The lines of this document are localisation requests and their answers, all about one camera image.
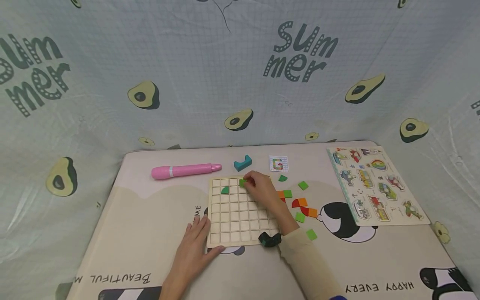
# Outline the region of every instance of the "orange square piece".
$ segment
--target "orange square piece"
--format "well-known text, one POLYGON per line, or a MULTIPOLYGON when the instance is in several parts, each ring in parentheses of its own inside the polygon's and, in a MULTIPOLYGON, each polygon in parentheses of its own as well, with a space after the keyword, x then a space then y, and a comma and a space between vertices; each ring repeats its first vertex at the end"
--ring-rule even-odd
POLYGON ((315 208, 309 208, 308 210, 308 216, 311 216, 313 218, 316 218, 317 217, 317 210, 315 208))
POLYGON ((307 199, 305 198, 299 198, 299 206, 307 206, 307 199))

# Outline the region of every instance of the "table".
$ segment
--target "table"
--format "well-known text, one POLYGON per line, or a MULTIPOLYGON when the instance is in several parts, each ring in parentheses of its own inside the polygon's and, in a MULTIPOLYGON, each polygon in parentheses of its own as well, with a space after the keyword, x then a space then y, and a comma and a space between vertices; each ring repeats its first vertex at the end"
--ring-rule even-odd
MULTIPOLYGON (((431 299, 435 287, 427 287, 428 282, 436 276, 451 280, 449 269, 455 265, 430 226, 358 228, 345 217, 345 198, 326 148, 374 145, 358 141, 127 154, 68 300, 156 300, 187 223, 207 208, 209 179, 238 175, 233 162, 246 154, 253 164, 241 174, 254 169, 270 175, 277 190, 292 190, 286 205, 293 215, 300 211, 291 208, 295 198, 304 197, 318 209, 318 219, 307 217, 300 226, 317 234, 313 243, 349 300, 431 299), (290 172, 270 172, 269 155, 288 156, 290 172), (150 176, 154 167, 201 163, 220 163, 223 169, 163 181, 150 176), (281 174, 288 180, 279 182, 281 174), (304 191, 297 185, 303 180, 309 185, 304 191)), ((256 245, 227 249, 184 298, 291 300, 303 294, 278 248, 256 245)))

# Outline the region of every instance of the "teal wooden block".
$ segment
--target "teal wooden block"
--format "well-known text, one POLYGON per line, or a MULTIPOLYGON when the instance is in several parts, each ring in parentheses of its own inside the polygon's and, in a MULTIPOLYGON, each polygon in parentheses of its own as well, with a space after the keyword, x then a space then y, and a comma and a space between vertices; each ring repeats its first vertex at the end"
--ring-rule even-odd
POLYGON ((243 169, 245 169, 246 167, 248 167, 251 164, 252 164, 252 159, 248 155, 245 155, 245 160, 241 163, 239 163, 238 161, 233 162, 233 166, 235 167, 237 172, 242 171, 243 169))

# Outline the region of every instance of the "child's arm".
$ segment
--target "child's arm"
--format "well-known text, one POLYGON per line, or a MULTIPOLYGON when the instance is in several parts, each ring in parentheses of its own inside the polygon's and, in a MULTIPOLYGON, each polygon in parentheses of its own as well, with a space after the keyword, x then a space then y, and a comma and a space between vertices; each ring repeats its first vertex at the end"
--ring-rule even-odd
POLYGON ((275 216, 283 235, 282 242, 278 245, 281 256, 292 268, 307 299, 325 300, 342 295, 332 271, 305 231, 299 228, 288 207, 280 200, 270 178, 251 171, 243 179, 247 180, 244 186, 252 197, 275 216))

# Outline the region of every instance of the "wooden grid board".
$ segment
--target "wooden grid board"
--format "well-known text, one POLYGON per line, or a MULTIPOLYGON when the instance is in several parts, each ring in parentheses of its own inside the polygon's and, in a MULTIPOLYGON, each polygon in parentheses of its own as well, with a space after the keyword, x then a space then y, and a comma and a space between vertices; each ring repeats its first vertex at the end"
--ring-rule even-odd
POLYGON ((239 186, 240 179, 240 176, 231 176, 210 180, 208 248, 259 245, 262 232, 274 236, 280 230, 274 216, 239 186), (228 194, 221 194, 225 187, 228 194))

